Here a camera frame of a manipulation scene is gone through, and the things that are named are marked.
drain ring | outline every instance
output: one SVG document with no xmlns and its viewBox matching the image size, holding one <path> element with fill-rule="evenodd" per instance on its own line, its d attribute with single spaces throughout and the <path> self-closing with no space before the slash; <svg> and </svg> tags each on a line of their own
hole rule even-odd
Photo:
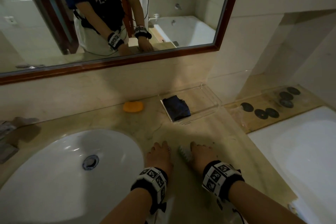
<svg viewBox="0 0 336 224">
<path fill-rule="evenodd" d="M 82 167 L 85 171 L 90 171 L 94 169 L 99 163 L 99 158 L 97 155 L 88 156 L 82 164 Z"/>
</svg>

mirror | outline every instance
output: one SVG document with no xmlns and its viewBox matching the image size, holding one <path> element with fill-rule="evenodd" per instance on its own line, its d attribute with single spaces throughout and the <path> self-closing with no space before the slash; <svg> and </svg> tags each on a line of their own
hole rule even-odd
<svg viewBox="0 0 336 224">
<path fill-rule="evenodd" d="M 0 0 L 0 77 L 215 51 L 234 1 Z"/>
</svg>

wristband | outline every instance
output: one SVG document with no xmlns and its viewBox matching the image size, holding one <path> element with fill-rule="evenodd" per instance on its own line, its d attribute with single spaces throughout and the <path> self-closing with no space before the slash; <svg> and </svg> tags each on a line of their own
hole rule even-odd
<svg viewBox="0 0 336 224">
<path fill-rule="evenodd" d="M 152 206 L 150 214 L 154 214 L 158 209 L 166 212 L 167 203 L 162 203 L 167 190 L 168 176 L 160 168 L 147 167 L 137 177 L 132 185 L 131 191 L 136 188 L 147 190 L 152 196 Z"/>
<path fill-rule="evenodd" d="M 217 197 L 217 203 L 222 208 L 219 200 L 222 202 L 229 201 L 229 190 L 237 181 L 245 182 L 240 170 L 238 171 L 230 164 L 216 160 L 210 162 L 204 168 L 202 187 Z"/>
<path fill-rule="evenodd" d="M 139 36 L 144 36 L 145 38 L 148 38 L 148 39 L 152 38 L 151 33 L 149 33 L 144 26 L 137 26 L 134 29 L 134 36 L 136 38 L 139 38 Z"/>
<path fill-rule="evenodd" d="M 117 50 L 120 45 L 124 44 L 124 40 L 120 38 L 120 36 L 113 32 L 107 38 L 108 44 L 113 50 Z"/>
</svg>

forearm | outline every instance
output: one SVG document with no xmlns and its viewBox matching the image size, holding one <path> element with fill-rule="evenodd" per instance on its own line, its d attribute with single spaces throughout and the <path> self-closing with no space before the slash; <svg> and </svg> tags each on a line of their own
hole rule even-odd
<svg viewBox="0 0 336 224">
<path fill-rule="evenodd" d="M 107 40 L 113 31 L 106 25 L 106 23 L 96 14 L 89 2 L 82 2 L 76 4 L 76 7 L 85 16 L 88 22 Z"/>
<path fill-rule="evenodd" d="M 243 181 L 231 186 L 229 200 L 249 224 L 305 224 L 288 209 Z"/>
<path fill-rule="evenodd" d="M 140 0 L 128 0 L 128 2 L 132 7 L 136 25 L 145 26 L 144 11 L 142 9 Z"/>
<path fill-rule="evenodd" d="M 144 224 L 151 206 L 150 193 L 143 188 L 134 189 L 100 224 Z"/>
</svg>

person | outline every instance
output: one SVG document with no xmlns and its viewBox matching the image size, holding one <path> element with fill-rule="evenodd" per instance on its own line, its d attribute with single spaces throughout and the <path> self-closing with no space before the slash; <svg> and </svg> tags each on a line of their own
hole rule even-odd
<svg viewBox="0 0 336 224">
<path fill-rule="evenodd" d="M 132 54 L 128 47 L 128 35 L 123 18 L 125 12 L 121 0 L 65 0 L 74 10 L 76 35 L 81 47 L 90 53 L 111 56 Z M 153 51 L 148 39 L 151 35 L 145 28 L 144 11 L 139 0 L 128 0 L 134 13 L 137 27 L 135 36 L 139 48 Z"/>
<path fill-rule="evenodd" d="M 212 147 L 197 145 L 195 142 L 191 142 L 190 148 L 193 156 L 190 166 L 197 174 L 203 175 L 203 184 L 205 184 L 205 181 L 209 178 L 208 175 L 212 172 L 216 174 L 224 171 L 225 174 L 228 175 L 221 185 L 219 197 L 222 197 L 221 200 L 223 200 L 223 197 L 229 200 L 249 224 L 305 223 L 288 209 L 245 183 L 240 172 L 235 170 L 231 165 L 218 160 Z M 164 141 L 162 145 L 158 143 L 154 144 L 151 151 L 146 155 L 146 168 L 139 175 L 140 179 L 138 177 L 136 183 L 132 186 L 132 191 L 100 224 L 145 223 L 146 218 L 152 210 L 157 208 L 158 204 L 156 197 L 153 196 L 153 188 L 150 190 L 149 187 L 143 186 L 145 182 L 149 182 L 141 177 L 144 176 L 143 173 L 146 170 L 149 169 L 149 172 L 151 172 L 154 167 L 157 171 L 161 171 L 163 176 L 168 180 L 173 171 L 169 149 L 166 141 Z M 221 179 L 223 179 L 223 177 L 219 177 L 218 184 L 220 184 Z"/>
</svg>

